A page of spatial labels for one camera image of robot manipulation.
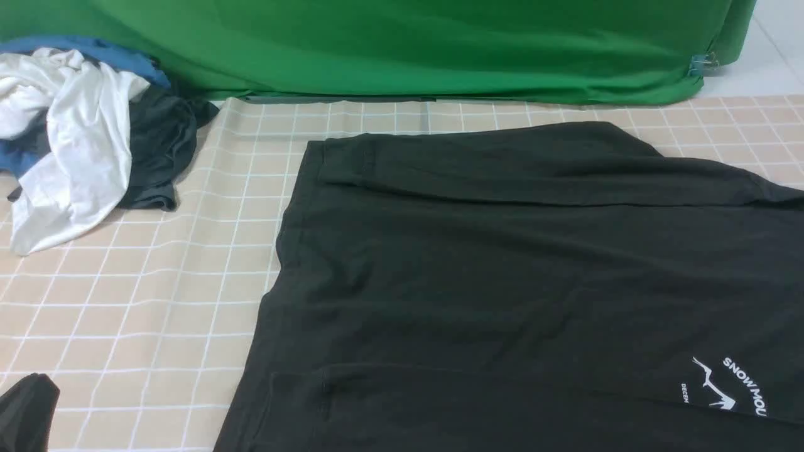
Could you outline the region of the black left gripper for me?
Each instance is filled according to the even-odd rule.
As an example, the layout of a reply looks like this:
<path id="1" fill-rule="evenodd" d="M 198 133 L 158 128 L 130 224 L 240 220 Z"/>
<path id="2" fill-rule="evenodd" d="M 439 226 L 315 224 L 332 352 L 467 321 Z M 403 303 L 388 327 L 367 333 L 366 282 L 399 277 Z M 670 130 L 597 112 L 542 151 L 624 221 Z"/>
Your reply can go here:
<path id="1" fill-rule="evenodd" d="M 47 451 L 60 389 L 43 373 L 31 373 L 1 397 L 1 450 Z"/>

